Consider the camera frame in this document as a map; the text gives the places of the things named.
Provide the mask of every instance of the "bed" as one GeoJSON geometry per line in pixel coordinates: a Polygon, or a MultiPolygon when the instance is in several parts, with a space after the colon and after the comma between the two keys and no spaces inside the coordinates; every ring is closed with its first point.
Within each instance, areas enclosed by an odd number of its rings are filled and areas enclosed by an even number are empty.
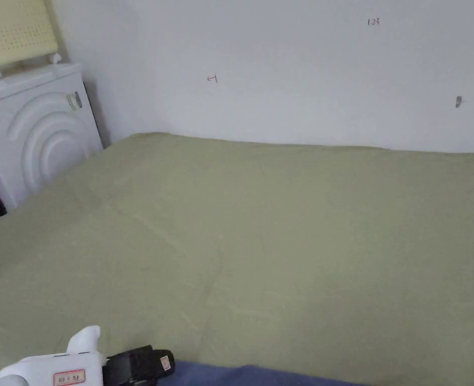
{"type": "Polygon", "coordinates": [[[0,218],[0,367],[107,355],[474,385],[474,154],[140,134],[0,218]]]}

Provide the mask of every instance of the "small sticker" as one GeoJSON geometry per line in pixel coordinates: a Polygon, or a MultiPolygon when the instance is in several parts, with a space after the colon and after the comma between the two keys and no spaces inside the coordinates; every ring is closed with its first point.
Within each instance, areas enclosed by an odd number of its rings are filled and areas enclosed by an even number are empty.
{"type": "Polygon", "coordinates": [[[67,386],[85,382],[85,370],[57,372],[53,375],[53,386],[67,386]]]}
{"type": "Polygon", "coordinates": [[[78,93],[78,91],[68,93],[66,95],[66,98],[72,111],[76,111],[82,108],[82,100],[80,99],[80,94],[78,93]]]}
{"type": "Polygon", "coordinates": [[[160,358],[160,362],[162,364],[162,368],[164,368],[164,371],[171,369],[171,364],[169,363],[168,356],[160,358]]]}

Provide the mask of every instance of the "perforated basket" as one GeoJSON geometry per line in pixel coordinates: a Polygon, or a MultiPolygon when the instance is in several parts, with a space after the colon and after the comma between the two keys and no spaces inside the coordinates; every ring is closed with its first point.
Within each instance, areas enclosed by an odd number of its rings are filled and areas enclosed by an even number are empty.
{"type": "Polygon", "coordinates": [[[43,0],[0,0],[0,65],[57,49],[43,0]]]}

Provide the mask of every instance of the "blue fabric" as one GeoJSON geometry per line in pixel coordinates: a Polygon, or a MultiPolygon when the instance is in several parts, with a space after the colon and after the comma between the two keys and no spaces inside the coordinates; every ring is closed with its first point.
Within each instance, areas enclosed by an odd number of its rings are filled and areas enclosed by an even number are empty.
{"type": "Polygon", "coordinates": [[[345,386],[353,383],[309,377],[256,366],[238,368],[176,361],[176,371],[158,386],[345,386]]]}

